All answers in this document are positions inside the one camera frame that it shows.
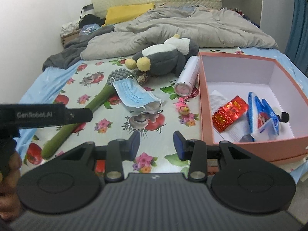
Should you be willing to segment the person's left hand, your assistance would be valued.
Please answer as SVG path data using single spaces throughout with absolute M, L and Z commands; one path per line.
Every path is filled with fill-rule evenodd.
M 13 221 L 21 213 L 21 203 L 16 193 L 17 182 L 20 178 L 22 160 L 15 151 L 9 159 L 10 173 L 1 182 L 1 219 Z

